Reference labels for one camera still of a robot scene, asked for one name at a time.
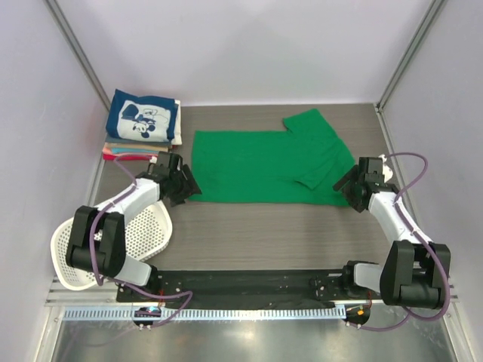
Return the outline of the white perforated plastic basket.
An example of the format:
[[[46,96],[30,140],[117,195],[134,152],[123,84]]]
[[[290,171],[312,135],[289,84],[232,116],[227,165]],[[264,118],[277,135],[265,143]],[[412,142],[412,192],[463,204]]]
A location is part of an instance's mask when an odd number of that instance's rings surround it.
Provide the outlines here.
[[[80,291],[97,284],[94,274],[66,264],[66,251],[72,229],[70,218],[55,230],[51,238],[51,259],[60,283],[68,290]],[[145,262],[160,254],[169,244],[173,226],[162,201],[146,207],[126,226],[127,255]]]

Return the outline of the green t shirt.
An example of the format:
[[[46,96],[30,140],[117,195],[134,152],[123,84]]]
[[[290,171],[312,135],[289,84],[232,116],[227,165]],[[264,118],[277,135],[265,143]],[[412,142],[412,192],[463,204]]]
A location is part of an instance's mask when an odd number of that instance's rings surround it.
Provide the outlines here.
[[[284,130],[198,130],[192,173],[194,201],[347,206],[333,190],[355,164],[347,145],[311,109],[284,118]]]

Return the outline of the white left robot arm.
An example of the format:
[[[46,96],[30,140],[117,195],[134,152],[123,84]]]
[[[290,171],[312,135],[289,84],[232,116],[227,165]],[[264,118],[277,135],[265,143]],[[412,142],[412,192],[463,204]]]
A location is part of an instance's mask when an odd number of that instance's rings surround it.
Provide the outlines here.
[[[95,207],[81,206],[74,214],[65,261],[69,267],[92,272],[101,285],[104,278],[134,285],[143,301],[160,292],[157,269],[128,255],[126,228],[147,207],[167,198],[183,204],[202,193],[183,158],[159,152],[146,171],[131,177],[131,184],[118,195]]]

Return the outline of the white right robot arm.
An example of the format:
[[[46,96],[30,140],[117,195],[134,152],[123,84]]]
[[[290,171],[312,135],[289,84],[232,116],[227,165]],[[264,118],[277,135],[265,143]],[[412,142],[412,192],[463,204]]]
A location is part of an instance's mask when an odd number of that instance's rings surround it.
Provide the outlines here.
[[[401,191],[386,177],[385,169],[384,157],[361,157],[333,186],[354,210],[369,212],[392,244],[383,265],[348,262],[340,289],[351,299],[366,290],[374,291],[385,304],[406,309],[446,308],[451,295],[451,252],[421,230],[407,211]]]

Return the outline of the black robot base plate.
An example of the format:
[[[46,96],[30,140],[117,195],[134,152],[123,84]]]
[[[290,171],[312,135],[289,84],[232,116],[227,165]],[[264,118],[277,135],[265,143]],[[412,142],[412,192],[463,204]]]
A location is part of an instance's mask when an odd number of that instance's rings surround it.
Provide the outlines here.
[[[188,309],[302,310],[381,300],[377,292],[351,285],[341,269],[160,271],[158,279],[158,295],[191,291]]]

